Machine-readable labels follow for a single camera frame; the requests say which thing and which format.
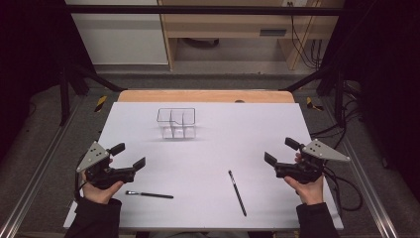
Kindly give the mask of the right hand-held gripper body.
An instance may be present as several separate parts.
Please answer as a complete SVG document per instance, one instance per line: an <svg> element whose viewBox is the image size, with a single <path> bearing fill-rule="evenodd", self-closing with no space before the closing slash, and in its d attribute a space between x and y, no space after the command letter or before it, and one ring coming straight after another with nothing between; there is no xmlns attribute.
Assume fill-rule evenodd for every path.
<svg viewBox="0 0 420 238"><path fill-rule="evenodd" d="M301 150L298 152L301 155L299 162L294 164L277 162L274 170L278 178L291 177L300 183L309 183L323 174L326 161L349 162L351 160L349 156L336 151L318 139L314 139L307 145L301 144Z"/></svg>

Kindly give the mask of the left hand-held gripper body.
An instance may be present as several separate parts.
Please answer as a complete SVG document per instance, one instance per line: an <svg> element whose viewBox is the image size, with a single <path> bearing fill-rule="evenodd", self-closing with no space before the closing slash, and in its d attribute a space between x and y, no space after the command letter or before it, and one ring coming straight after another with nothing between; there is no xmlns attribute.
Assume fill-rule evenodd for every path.
<svg viewBox="0 0 420 238"><path fill-rule="evenodd" d="M133 182L136 172L133 167L114 169L110 167L111 155L97 141L87 149L76 166L78 173L85 173L87 181L100 189L109 188L117 181Z"/></svg>

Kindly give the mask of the black pen with silver tip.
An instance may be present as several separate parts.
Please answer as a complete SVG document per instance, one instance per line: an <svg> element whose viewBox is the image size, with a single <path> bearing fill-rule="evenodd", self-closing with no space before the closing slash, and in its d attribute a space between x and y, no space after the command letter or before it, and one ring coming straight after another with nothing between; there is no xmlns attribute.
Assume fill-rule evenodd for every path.
<svg viewBox="0 0 420 238"><path fill-rule="evenodd" d="M150 193L150 192L137 192L132 190L126 190L126 195L141 195L141 196L148 196L148 197L158 197L158 198L166 198L166 199L173 199L173 195L168 194L159 194L159 193Z"/></svg>

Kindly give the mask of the black striped eyeliner pencil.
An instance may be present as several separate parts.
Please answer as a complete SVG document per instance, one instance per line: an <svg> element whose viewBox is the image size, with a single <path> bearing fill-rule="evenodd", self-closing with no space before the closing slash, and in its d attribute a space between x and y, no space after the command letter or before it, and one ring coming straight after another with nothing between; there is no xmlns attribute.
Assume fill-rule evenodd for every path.
<svg viewBox="0 0 420 238"><path fill-rule="evenodd" d="M236 193L237 200L239 201L239 204L240 204L241 210L242 210L242 212L243 212L243 215L244 215L245 217L247 217L247 216L248 216L248 212L246 211L246 208L245 208L245 206L244 206L244 203L243 203L243 200L242 200L241 194L240 194L240 192L239 192L239 189L238 189L238 187L237 187L237 184L236 184L236 181L235 181L235 178L234 178L233 172L232 172L231 170L228 170L228 175L229 175L230 180L231 180L231 182L232 182L232 185L233 185L234 191L235 191L235 193Z"/></svg>

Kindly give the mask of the clear plastic organizer box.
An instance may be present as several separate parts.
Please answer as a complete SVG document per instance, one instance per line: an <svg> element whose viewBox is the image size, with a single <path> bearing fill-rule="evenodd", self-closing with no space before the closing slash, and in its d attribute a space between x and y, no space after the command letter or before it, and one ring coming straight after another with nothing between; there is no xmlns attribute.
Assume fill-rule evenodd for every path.
<svg viewBox="0 0 420 238"><path fill-rule="evenodd" d="M157 124L164 139L194 139L196 137L194 108L160 108Z"/></svg>

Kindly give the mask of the person's left hand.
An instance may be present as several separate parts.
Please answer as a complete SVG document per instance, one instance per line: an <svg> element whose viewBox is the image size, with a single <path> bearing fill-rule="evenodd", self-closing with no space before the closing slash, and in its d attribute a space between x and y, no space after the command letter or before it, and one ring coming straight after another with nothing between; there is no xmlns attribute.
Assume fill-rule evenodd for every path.
<svg viewBox="0 0 420 238"><path fill-rule="evenodd" d="M117 181L109 188L100 189L87 181L85 173L81 174L84 185L82 186L83 197L99 204L108 204L113 195L123 186L122 181Z"/></svg>

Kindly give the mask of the person's right hand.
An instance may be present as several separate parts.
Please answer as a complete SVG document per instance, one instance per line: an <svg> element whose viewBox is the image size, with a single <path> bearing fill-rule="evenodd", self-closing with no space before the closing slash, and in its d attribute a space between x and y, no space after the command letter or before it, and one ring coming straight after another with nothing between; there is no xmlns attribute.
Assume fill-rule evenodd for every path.
<svg viewBox="0 0 420 238"><path fill-rule="evenodd" d="M285 177L284 181L299 195L302 203L315 205L324 202L324 177L320 176L313 182L300 183L294 178Z"/></svg>

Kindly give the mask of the yellow black tape strip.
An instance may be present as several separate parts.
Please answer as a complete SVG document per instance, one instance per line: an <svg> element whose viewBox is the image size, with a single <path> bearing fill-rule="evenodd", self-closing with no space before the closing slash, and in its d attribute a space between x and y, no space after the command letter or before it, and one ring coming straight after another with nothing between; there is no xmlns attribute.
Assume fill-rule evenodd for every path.
<svg viewBox="0 0 420 238"><path fill-rule="evenodd" d="M306 105L307 105L307 108L309 109L314 109L317 111L324 111L323 106L319 106L319 105L317 106L313 104L311 97L306 97Z"/></svg>
<svg viewBox="0 0 420 238"><path fill-rule="evenodd" d="M103 105L104 105L104 103L106 102L106 100L107 100L107 96L106 95L101 96L98 99L98 102L97 102L97 105L96 105L96 107L94 109L94 112L100 112L101 109L102 109L102 107L103 107Z"/></svg>

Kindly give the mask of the white table board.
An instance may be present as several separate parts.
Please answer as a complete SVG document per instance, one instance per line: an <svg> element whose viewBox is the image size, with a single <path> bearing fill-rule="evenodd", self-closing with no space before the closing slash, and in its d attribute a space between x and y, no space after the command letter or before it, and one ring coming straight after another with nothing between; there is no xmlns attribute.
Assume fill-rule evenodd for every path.
<svg viewBox="0 0 420 238"><path fill-rule="evenodd" d="M157 122L159 103L116 102L99 139L105 148L124 143L115 168L141 158L146 165L117 193L120 226L127 230L280 230L298 227L295 191L264 159L294 160L286 137L310 136L296 103L194 103L196 137L169 140ZM233 172L244 206L237 200ZM173 199L126 195L126 190L173 195Z"/></svg>

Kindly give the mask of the black metal stand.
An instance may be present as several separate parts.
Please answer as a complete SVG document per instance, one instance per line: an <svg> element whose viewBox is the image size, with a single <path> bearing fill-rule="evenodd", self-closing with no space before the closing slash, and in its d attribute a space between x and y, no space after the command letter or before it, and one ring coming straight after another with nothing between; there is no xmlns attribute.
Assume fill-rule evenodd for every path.
<svg viewBox="0 0 420 238"><path fill-rule="evenodd" d="M334 119L338 125L343 128L345 126L344 106L343 106L343 95L345 89L345 80L343 72L337 67L327 64L322 66L315 72L305 76L303 79L298 80L291 85L281 88L280 91L293 92L298 88L320 79L320 83L317 86L316 92L320 96L328 95L332 90L334 93Z"/></svg>
<svg viewBox="0 0 420 238"><path fill-rule="evenodd" d="M63 126L70 117L69 88L72 87L77 95L86 95L88 93L89 87L85 82L85 78L90 78L111 91L124 91L123 87L99 76L94 70L89 70L78 64L66 65L60 71L58 78L61 103L60 126Z"/></svg>

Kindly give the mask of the white cabinet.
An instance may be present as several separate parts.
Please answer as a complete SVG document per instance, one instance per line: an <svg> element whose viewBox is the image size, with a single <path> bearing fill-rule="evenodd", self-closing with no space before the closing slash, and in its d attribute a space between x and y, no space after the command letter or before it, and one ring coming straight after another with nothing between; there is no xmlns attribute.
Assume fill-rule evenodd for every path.
<svg viewBox="0 0 420 238"><path fill-rule="evenodd" d="M168 64L159 14L72 14L94 65Z"/></svg>

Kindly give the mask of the light wooden desk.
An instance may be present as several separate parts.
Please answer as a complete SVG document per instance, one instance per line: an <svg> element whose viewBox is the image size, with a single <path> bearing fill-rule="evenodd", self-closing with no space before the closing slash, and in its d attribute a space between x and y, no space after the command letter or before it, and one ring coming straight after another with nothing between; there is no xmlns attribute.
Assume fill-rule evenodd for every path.
<svg viewBox="0 0 420 238"><path fill-rule="evenodd" d="M341 8L345 0L157 0L160 6L256 6ZM174 61L176 39L274 38L290 70L302 61L311 40L331 38L336 16L181 15L160 16L168 58ZM261 29L286 29L284 37L260 37Z"/></svg>

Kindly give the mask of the aluminium floor rail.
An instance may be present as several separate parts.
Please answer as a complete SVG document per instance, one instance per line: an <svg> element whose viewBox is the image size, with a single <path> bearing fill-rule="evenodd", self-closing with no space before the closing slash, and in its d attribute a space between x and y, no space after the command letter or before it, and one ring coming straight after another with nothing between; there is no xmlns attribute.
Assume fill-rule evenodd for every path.
<svg viewBox="0 0 420 238"><path fill-rule="evenodd" d="M350 234L352 237L356 237L362 234L361 228L364 224L374 224L376 228L376 232L374 233L375 237L399 238L392 221L345 132L340 134L340 140L335 143L335 146L339 152L343 152L351 158L347 162L347 167L352 172L350 182L356 186L359 200L363 204L359 211L345 211L343 208L340 208L341 218L345 224L344 232Z"/></svg>
<svg viewBox="0 0 420 238"><path fill-rule="evenodd" d="M56 151L59 148L68 127L72 123L73 117L84 101L84 96L74 97L66 121L56 130L54 136L52 137L52 141L50 142L30 181L26 185L23 194L19 198L5 223L0 228L0 238L14 238L17 234L24 218L26 217L30 207L35 200L35 197L37 196L42 186L42 183L46 177L46 172L55 157Z"/></svg>

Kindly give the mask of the black horizontal frame bar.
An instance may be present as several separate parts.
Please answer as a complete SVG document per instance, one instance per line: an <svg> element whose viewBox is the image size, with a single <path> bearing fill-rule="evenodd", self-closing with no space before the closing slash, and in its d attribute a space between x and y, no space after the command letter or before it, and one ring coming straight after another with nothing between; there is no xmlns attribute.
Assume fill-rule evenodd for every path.
<svg viewBox="0 0 420 238"><path fill-rule="evenodd" d="M80 14L340 16L347 13L341 8L256 6L66 5L65 9Z"/></svg>

